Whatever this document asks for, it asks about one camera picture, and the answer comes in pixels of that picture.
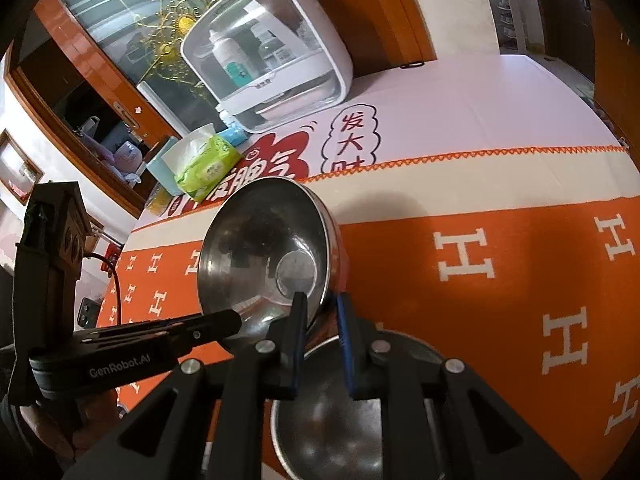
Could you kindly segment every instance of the person's hand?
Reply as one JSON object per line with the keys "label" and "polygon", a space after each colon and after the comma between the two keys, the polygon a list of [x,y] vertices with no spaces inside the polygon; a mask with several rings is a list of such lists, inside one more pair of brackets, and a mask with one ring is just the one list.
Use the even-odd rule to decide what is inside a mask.
{"label": "person's hand", "polygon": [[73,434],[72,443],[65,438],[53,418],[37,404],[21,406],[20,414],[45,446],[60,456],[77,459],[120,420],[116,400],[115,390],[78,400],[78,408],[84,412],[86,423]]}

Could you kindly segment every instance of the tablecloth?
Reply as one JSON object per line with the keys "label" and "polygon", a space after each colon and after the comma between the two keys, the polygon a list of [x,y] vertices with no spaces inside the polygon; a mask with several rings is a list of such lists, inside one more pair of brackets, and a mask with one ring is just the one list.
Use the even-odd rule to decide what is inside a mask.
{"label": "tablecloth", "polygon": [[[225,198],[295,178],[340,224],[360,316],[463,359],[582,478],[603,476],[638,424],[640,175],[578,96],[524,56],[455,57],[356,79],[250,142],[203,204],[141,216],[117,266],[123,322],[198,312]],[[111,287],[98,323],[114,313]]]}

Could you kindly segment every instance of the cabinet handle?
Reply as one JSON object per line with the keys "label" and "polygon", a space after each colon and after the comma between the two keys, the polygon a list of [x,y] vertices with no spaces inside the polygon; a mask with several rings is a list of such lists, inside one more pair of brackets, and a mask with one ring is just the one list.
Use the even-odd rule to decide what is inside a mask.
{"label": "cabinet handle", "polygon": [[114,101],[113,102],[113,109],[117,111],[117,113],[120,115],[120,118],[122,118],[122,121],[132,130],[137,130],[140,125],[138,124],[138,122],[133,118],[133,116],[129,113],[129,111],[122,106],[119,102]]}

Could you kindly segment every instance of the door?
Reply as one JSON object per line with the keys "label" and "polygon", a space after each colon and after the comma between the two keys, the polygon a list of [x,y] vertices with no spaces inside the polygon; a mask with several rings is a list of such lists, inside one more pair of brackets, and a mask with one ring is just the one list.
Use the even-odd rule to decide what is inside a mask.
{"label": "door", "polygon": [[595,47],[589,0],[540,0],[547,53],[595,79]]}
{"label": "door", "polygon": [[632,43],[604,0],[592,4],[596,47],[594,99],[616,127],[640,169],[640,48]]}
{"label": "door", "polygon": [[[36,13],[76,68],[152,146],[204,124],[217,102],[182,60],[187,31],[217,0],[42,0]],[[356,75],[434,59],[415,0],[320,0]]]}

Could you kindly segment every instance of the bowl rim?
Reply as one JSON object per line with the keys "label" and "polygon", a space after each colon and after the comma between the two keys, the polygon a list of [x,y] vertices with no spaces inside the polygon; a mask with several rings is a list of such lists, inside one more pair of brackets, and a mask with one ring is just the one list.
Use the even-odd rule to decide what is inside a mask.
{"label": "bowl rim", "polygon": [[[306,188],[306,186],[304,186],[303,184],[300,184],[299,182],[296,182],[294,179],[286,177],[286,176],[279,176],[279,175],[268,175],[268,176],[261,176],[259,178],[256,178],[255,180],[252,180],[250,182],[248,182],[247,184],[244,184],[244,186],[240,187],[239,189],[235,190],[220,206],[220,208],[218,209],[218,211],[216,211],[215,216],[213,217],[213,220],[211,220],[211,224],[209,224],[209,227],[207,228],[207,233],[205,234],[205,237],[202,241],[202,246],[204,247],[205,242],[207,241],[207,236],[209,235],[209,233],[211,232],[211,227],[213,226],[213,224],[215,224],[216,222],[216,218],[218,218],[218,215],[220,215],[220,212],[225,208],[225,206],[227,206],[227,204],[229,204],[229,201],[233,199],[233,197],[241,192],[243,189],[246,189],[247,187],[251,187],[254,186],[257,182],[263,181],[263,180],[280,180],[283,182],[287,182],[288,184],[293,184],[294,186],[296,186],[298,189],[302,190],[302,192],[306,195],[306,197],[308,198],[309,202],[311,202],[311,205],[313,206],[316,215],[318,216],[320,223],[322,225],[322,233],[324,235],[324,250],[325,250],[325,254],[326,254],[326,273],[325,273],[325,277],[324,277],[324,282],[322,284],[322,294],[320,295],[320,301],[319,304],[322,305],[324,304],[324,302],[327,299],[327,295],[330,293],[329,291],[329,287],[330,287],[330,280],[331,280],[331,266],[332,266],[332,260],[331,260],[331,246],[330,246],[330,234],[329,234],[329,228],[326,224],[326,221],[324,220],[324,215],[322,214],[322,211],[320,209],[320,207],[318,206],[318,204],[316,203],[316,200],[321,200],[320,198],[317,198],[315,196],[315,194]],[[201,257],[198,261],[198,272],[196,274],[196,292],[198,295],[198,304],[200,305],[200,311],[204,314],[204,308],[202,307],[202,302],[200,301],[200,280],[199,280],[199,275],[200,275],[200,267],[204,266],[204,259]],[[306,329],[308,330],[309,327],[312,327],[314,325],[314,323],[316,322],[316,319],[318,318],[318,315],[320,313],[320,308],[316,311],[316,313],[314,314],[313,318],[311,320],[307,320],[306,322]],[[229,351],[224,342],[219,342],[220,345],[225,348],[225,350]]]}
{"label": "bowl rim", "polygon": [[[413,339],[415,342],[423,344],[427,348],[429,348],[431,351],[433,351],[433,353],[436,354],[440,359],[442,359],[443,362],[445,360],[444,356],[440,352],[438,352],[432,345],[430,345],[426,341],[423,341],[422,339],[420,339],[420,338],[418,338],[416,336],[407,334],[406,332],[400,332],[398,330],[391,330],[391,329],[388,329],[388,328],[383,328],[383,329],[379,330],[379,332],[401,335],[401,336],[407,337],[409,339]],[[305,355],[304,355],[303,359],[306,359],[310,355],[315,354],[323,346],[326,346],[329,343],[332,343],[333,341],[339,340],[339,339],[340,339],[340,335],[334,335],[334,336],[331,336],[329,339],[325,339],[324,341],[322,341],[318,345],[316,345],[313,348],[307,350],[305,352]],[[289,461],[286,460],[286,457],[284,455],[284,452],[282,451],[282,448],[280,447],[280,443],[278,442],[278,439],[276,438],[276,435],[277,435],[276,434],[276,419],[278,418],[278,412],[280,411],[280,403],[281,403],[280,400],[274,400],[271,403],[271,414],[270,414],[270,417],[269,417],[269,431],[271,432],[271,443],[273,444],[273,449],[275,450],[276,456],[278,457],[278,460],[280,461],[280,465],[282,466],[284,471],[286,471],[286,473],[289,475],[291,480],[305,480],[302,477],[298,476],[293,471],[293,469],[291,468],[291,466],[289,464]]]}

